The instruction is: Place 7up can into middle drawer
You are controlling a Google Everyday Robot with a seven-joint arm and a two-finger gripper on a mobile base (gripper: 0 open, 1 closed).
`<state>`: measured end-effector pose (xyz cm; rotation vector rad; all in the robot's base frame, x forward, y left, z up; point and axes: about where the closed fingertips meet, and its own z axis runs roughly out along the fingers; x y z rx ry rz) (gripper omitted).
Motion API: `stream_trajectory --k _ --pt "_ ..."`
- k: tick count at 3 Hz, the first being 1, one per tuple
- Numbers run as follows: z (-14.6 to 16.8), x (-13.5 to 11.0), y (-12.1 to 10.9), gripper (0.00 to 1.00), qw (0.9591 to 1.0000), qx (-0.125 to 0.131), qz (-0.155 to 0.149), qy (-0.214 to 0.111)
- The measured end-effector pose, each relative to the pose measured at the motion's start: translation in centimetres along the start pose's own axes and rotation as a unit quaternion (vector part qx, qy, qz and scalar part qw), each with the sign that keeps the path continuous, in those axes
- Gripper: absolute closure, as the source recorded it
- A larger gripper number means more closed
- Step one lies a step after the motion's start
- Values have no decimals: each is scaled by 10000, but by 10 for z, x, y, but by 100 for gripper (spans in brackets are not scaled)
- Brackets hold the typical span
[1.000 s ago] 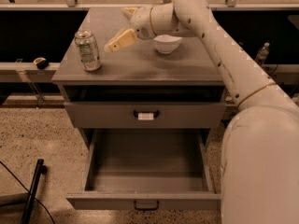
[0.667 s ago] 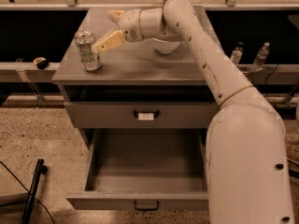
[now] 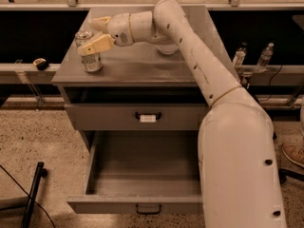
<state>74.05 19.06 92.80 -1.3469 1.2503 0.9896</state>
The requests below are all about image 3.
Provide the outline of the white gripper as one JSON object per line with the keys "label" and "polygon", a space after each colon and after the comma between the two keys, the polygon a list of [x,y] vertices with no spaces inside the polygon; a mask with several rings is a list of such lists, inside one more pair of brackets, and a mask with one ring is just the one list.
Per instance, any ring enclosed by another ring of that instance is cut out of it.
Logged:
{"label": "white gripper", "polygon": [[90,27],[101,32],[77,48],[77,52],[81,56],[110,50],[114,47],[114,44],[119,47],[134,44],[130,28],[130,13],[118,14],[113,17],[93,18]]}

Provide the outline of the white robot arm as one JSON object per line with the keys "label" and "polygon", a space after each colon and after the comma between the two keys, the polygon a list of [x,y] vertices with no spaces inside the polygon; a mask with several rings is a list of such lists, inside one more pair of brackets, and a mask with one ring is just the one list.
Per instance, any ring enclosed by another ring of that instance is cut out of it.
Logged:
{"label": "white robot arm", "polygon": [[273,123],[192,29],[175,0],[153,10],[92,19],[80,55],[137,42],[174,44],[210,110],[199,127],[198,157],[206,228],[287,228]]}

